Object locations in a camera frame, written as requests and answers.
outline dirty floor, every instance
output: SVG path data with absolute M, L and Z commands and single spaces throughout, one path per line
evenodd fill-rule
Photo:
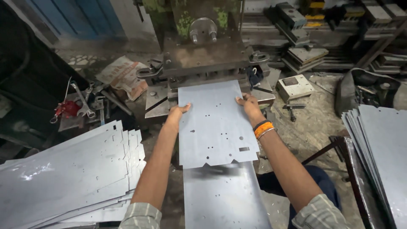
M 146 63 L 149 55 L 136 55 L 130 53 L 86 53 L 78 51 L 57 50 L 57 53 L 80 74 L 92 78 L 95 73 L 101 71 L 106 65 L 113 62 L 122 55 L 134 61 Z M 271 111 L 276 114 L 275 126 L 282 140 L 286 143 L 292 153 L 303 161 L 324 146 L 330 143 L 330 135 L 338 135 L 344 129 L 342 120 L 335 116 L 333 110 L 334 95 L 330 84 L 332 85 L 339 77 L 313 76 L 310 78 L 311 84 L 315 88 L 315 93 L 307 98 L 300 98 L 295 103 L 305 103 L 305 109 L 296 109 L 294 111 L 297 117 L 296 122 L 290 121 L 290 115 L 287 110 L 282 109 L 284 102 L 276 93 L 276 100 L 271 107 Z M 128 106 L 134 111 L 140 128 L 148 131 L 143 140 L 146 160 L 150 157 L 161 124 L 151 126 L 144 125 L 146 93 L 143 93 L 134 102 L 129 102 Z M 267 160 L 260 159 L 259 173 L 272 171 Z M 334 150 L 327 152 L 310 165 L 316 165 L 324 168 L 333 168 L 346 170 L 345 163 L 340 162 Z M 350 224 L 351 228 L 364 228 L 354 194 L 350 183 L 342 181 L 347 177 L 346 173 L 326 171 L 334 181 L 338 193 L 341 197 L 343 207 L 342 213 Z M 164 204 L 162 208 L 161 227 L 166 229 L 182 229 L 184 223 L 184 194 L 183 194 L 183 176 L 181 170 L 176 170 L 174 166 L 170 167 L 169 181 Z M 269 213 L 269 219 L 274 229 L 286 229 L 289 218 L 289 201 L 285 197 L 268 194 L 262 191 L 264 205 Z

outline red tool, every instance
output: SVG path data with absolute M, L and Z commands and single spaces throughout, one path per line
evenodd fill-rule
M 66 100 L 71 78 L 69 78 L 69 81 L 68 81 L 68 87 L 66 88 L 65 98 L 63 99 L 63 102 L 59 103 L 57 108 L 55 108 L 55 115 L 50 120 L 50 123 L 52 123 L 52 124 L 54 124 L 58 121 L 58 116 L 60 116 L 60 115 L 61 116 L 65 115 L 65 118 L 69 118 L 70 116 L 77 116 L 78 110 L 81 109 L 81 107 L 78 104 L 76 104 L 74 101 Z

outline orange thread bracelet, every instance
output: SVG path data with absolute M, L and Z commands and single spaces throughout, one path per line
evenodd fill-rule
M 266 122 L 264 124 L 261 124 L 259 127 L 257 127 L 257 129 L 254 131 L 254 135 L 256 136 L 256 138 L 258 139 L 260 137 L 260 135 L 268 130 L 274 128 L 273 123 L 270 122 Z

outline hole in metal sheet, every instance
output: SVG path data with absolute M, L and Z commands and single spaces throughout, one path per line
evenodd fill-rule
M 249 150 L 250 150 L 249 147 L 242 147 L 242 148 L 239 148 L 239 151 L 240 151 L 240 152 L 249 151 Z

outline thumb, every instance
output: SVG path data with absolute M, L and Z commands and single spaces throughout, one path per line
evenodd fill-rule
M 187 112 L 189 110 L 190 107 L 191 107 L 191 103 L 188 103 L 186 106 L 180 107 L 179 110 L 182 113 L 185 113 L 185 112 Z
M 245 102 L 246 102 L 245 100 L 243 100 L 243 99 L 240 98 L 240 97 L 236 97 L 235 99 L 236 99 L 236 102 L 237 102 L 239 105 L 242 105 L 242 106 L 243 106 L 243 105 L 245 104 Z

